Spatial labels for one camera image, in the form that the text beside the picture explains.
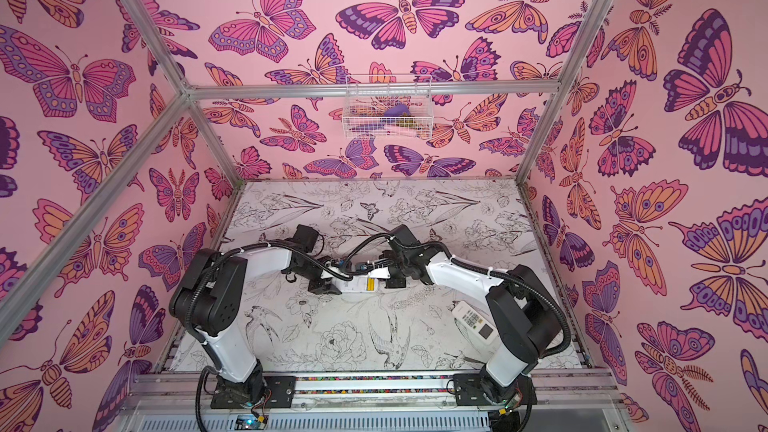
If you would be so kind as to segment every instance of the line drawing of leaf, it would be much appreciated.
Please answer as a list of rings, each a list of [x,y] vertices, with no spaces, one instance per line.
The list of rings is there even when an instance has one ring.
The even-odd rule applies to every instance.
[[[283,342],[291,342],[293,339],[299,337],[299,325],[291,325],[287,327],[283,332]]]

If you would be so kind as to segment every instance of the line drawing of bird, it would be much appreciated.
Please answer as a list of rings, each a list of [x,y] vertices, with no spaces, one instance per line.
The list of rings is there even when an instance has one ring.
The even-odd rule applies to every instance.
[[[406,360],[406,354],[408,353],[408,344],[411,342],[411,328],[408,328],[408,338],[405,345],[400,345],[400,341],[397,337],[397,314],[395,314],[395,323],[392,323],[392,317],[387,312],[387,320],[389,320],[389,341],[385,341],[379,334],[373,329],[371,325],[371,315],[368,314],[368,328],[371,333],[371,341],[373,342],[373,348],[376,349],[381,355],[386,355],[384,360],[384,369],[400,369],[402,362]]]
[[[269,336],[270,342],[272,344],[274,344],[274,341],[272,340],[272,334],[275,335],[275,338],[280,339],[280,336],[277,335],[277,331],[275,331],[269,322],[266,321],[267,315],[273,315],[282,322],[283,319],[280,318],[278,314],[275,314],[268,308],[261,307],[260,305],[254,305],[250,308],[249,311],[243,312],[243,315],[250,318],[250,321],[245,324],[245,337],[248,341],[248,345],[251,348],[254,348],[254,336],[256,335],[259,326],[261,326],[261,328],[266,332],[267,336]]]

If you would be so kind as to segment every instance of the purple butterfly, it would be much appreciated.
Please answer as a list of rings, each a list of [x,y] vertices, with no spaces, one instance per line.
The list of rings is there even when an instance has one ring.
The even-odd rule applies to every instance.
[[[270,127],[270,130],[278,134],[290,134],[289,136],[272,136],[261,139],[260,142],[269,147],[282,147],[285,150],[301,149],[302,152],[314,152],[315,148],[312,147],[318,142],[324,142],[326,137],[318,132],[320,128],[317,122],[310,120],[306,116],[306,112],[299,106],[292,106],[290,109],[290,119],[293,122],[293,126],[283,119],[278,118],[285,129],[275,129]]]
[[[18,129],[13,120],[0,116],[0,170],[10,170],[16,165],[18,154]],[[0,198],[10,197],[16,192],[13,177],[0,174]]]
[[[475,166],[474,160],[468,158],[448,157],[438,158],[436,156],[427,156],[424,158],[416,150],[403,146],[384,146],[384,155],[393,164],[392,170],[402,172],[406,177],[410,177],[418,171],[423,174],[427,172],[428,178],[446,178],[451,174],[460,174],[466,172]]]
[[[619,267],[608,261],[605,268],[598,270],[594,276],[594,282],[582,282],[581,288],[584,292],[584,301],[592,307],[592,312],[587,312],[584,316],[587,335],[600,345],[603,360],[614,372],[616,381],[621,385],[627,385],[627,362],[624,360],[619,339],[611,327],[616,316],[609,315],[619,302],[621,288]]]
[[[560,247],[560,263],[565,264],[573,272],[574,266],[587,267],[594,262],[594,252],[581,237],[566,232],[565,222],[560,220],[558,210],[552,200],[544,196],[542,199],[542,216],[544,217],[544,234],[547,235],[549,246]]]
[[[700,328],[679,330],[667,322],[659,322],[657,330],[650,324],[638,324],[638,332],[649,343],[642,343],[645,354],[636,350],[635,359],[646,374],[653,374],[651,380],[654,390],[677,415],[680,425],[687,432],[701,432],[699,422],[694,415],[694,409],[685,396],[685,391],[691,396],[696,405],[709,410],[692,383],[688,380],[697,379],[714,382],[706,370],[696,365],[679,366],[676,360],[695,360],[709,352],[715,346],[712,334]],[[683,381],[685,391],[678,385],[674,377]]]
[[[165,217],[168,222],[173,222],[174,217],[184,216],[188,220],[192,213],[191,206],[195,200],[195,189],[200,183],[200,174],[192,174],[187,181],[184,181],[186,172],[181,169],[181,176],[178,181],[172,168],[168,169],[168,178],[159,173],[155,168],[149,169],[149,178],[152,185],[158,190],[158,205],[165,207]]]
[[[152,349],[146,345],[163,337],[163,319],[165,309],[158,306],[160,302],[149,285],[142,285],[136,293],[134,305],[130,310],[130,343],[131,347],[125,349],[122,357],[127,358],[123,367],[118,369],[110,382],[94,418],[93,432],[106,430],[120,413],[121,406],[128,398],[130,386],[135,383],[136,377],[146,374],[152,369],[152,363],[141,359]]]
[[[369,170],[379,166],[379,163],[373,158],[375,151],[373,136],[359,136],[350,142],[343,156],[340,154],[338,158],[315,160],[306,164],[304,170],[322,176],[334,175],[339,178],[352,178],[357,176],[356,168]]]
[[[182,245],[173,242],[176,248],[155,245],[145,249],[139,256],[139,267],[146,268],[152,277],[162,276],[166,290],[171,290],[181,280],[182,272],[187,271],[192,257],[203,247],[205,230],[205,222],[200,222],[192,227],[187,238],[181,236]]]

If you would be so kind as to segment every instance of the pink butterfly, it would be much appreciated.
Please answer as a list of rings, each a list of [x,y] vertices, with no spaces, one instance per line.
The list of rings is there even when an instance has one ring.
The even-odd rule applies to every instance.
[[[224,196],[229,197],[232,195],[232,184],[230,184],[229,179],[227,179],[226,175],[221,171],[216,170],[216,168],[213,167],[206,168],[205,177],[208,179],[208,182],[210,182],[210,193],[214,195],[216,200],[221,200]]]
[[[491,48],[493,42],[480,37],[473,42],[464,54],[461,66],[458,64],[456,56],[456,68],[451,67],[443,60],[446,67],[452,72],[431,63],[417,61],[411,67],[411,73],[421,77],[416,78],[418,82],[426,82],[429,77],[435,82],[453,82],[459,80],[496,80],[496,61],[501,57]],[[439,106],[444,106],[453,100],[452,95],[432,96],[432,100]]]
[[[317,122],[310,120],[306,116],[306,112],[299,106],[292,106],[290,109],[290,119],[293,122],[293,126],[283,119],[278,118],[285,129],[275,129],[270,127],[270,130],[277,134],[290,134],[289,136],[272,136],[265,139],[261,139],[260,142],[268,147],[282,147],[285,150],[301,149],[302,152],[314,152],[315,148],[312,147],[318,142],[324,142],[326,137],[318,132],[320,126]]]
[[[72,117],[85,100],[94,119],[116,122],[118,99],[128,96],[128,86],[136,81],[130,65],[119,60],[96,60],[82,70],[77,63],[67,66],[42,43],[4,25],[0,43],[5,72],[34,84],[46,117]]]
[[[525,145],[531,141],[533,130],[538,123],[538,116],[534,113],[536,107],[525,109],[518,118],[518,130],[508,130],[510,137],[486,140],[480,144],[480,150],[490,150],[491,154],[501,152],[503,156],[520,157],[525,152]]]
[[[139,30],[136,28],[134,20],[130,18],[130,14],[123,6],[123,3],[120,2],[120,0],[114,1],[118,4],[118,8],[120,9],[120,13],[123,15],[123,18],[126,22],[128,22],[123,28],[123,52],[131,52],[139,41],[141,41],[141,48],[145,48],[147,44],[144,42],[141,34],[139,34]],[[168,38],[174,36],[174,33],[168,29],[197,30],[200,28],[200,26],[190,20],[174,14],[173,12],[160,10],[160,5],[156,0],[141,0],[141,3],[144,5],[144,8],[147,9],[152,22],[154,22],[158,28],[160,35],[163,37],[163,42],[165,42],[165,45],[168,48],[168,51],[176,56],[184,56],[191,59],[197,59],[197,55],[194,52],[187,49],[187,47],[181,45],[180,43]],[[154,72],[158,68],[158,61],[152,55],[151,50],[148,50],[147,54],[149,73],[153,76]]]
[[[216,50],[234,50],[244,56],[257,52],[273,62],[280,62],[288,53],[288,44],[281,39],[287,34],[303,39],[315,30],[304,14],[302,0],[259,0],[262,12],[254,5],[253,19],[237,19],[221,24],[208,42]]]
[[[344,155],[341,151],[338,158],[321,158],[304,166],[307,172],[314,172],[322,176],[334,175],[339,178],[357,177],[356,168],[370,170],[378,167],[379,163],[373,158],[376,146],[373,145],[373,136],[364,135],[351,140],[346,147]]]
[[[381,2],[368,2],[347,7],[336,15],[336,22],[361,39],[373,36],[374,49],[384,50],[389,46],[402,49],[406,46],[406,28],[416,33],[416,22],[428,36],[435,39],[446,27],[458,22],[458,14],[452,10],[433,8],[460,7],[465,0],[398,0],[398,6]]]
[[[165,207],[165,217],[168,222],[173,222],[174,217],[184,216],[184,220],[189,219],[194,204],[195,189],[200,183],[200,174],[192,174],[187,181],[184,181],[186,172],[182,169],[178,181],[172,168],[168,169],[168,178],[159,173],[157,169],[149,169],[149,178],[152,185],[158,190],[158,204]]]
[[[249,178],[258,178],[272,170],[269,162],[259,158],[259,151],[254,146],[247,147],[240,152],[240,160],[235,159],[235,170],[237,174],[245,180]]]

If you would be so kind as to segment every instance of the floral table surface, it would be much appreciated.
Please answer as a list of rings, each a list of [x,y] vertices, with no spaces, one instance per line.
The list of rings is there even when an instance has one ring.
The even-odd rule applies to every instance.
[[[368,235],[406,224],[422,240],[442,240],[453,254],[498,268],[525,264],[552,283],[513,180],[255,182],[247,186],[222,249],[287,238],[296,226],[322,234],[314,253],[341,256]],[[363,249],[378,257],[384,245]],[[499,346],[486,346],[452,316],[466,301],[451,288],[408,280],[404,289],[314,295],[306,280],[281,273],[245,283],[237,324],[265,370],[446,370],[480,368]],[[205,352],[185,335],[171,370],[201,370]],[[579,368],[572,348],[540,368]]]

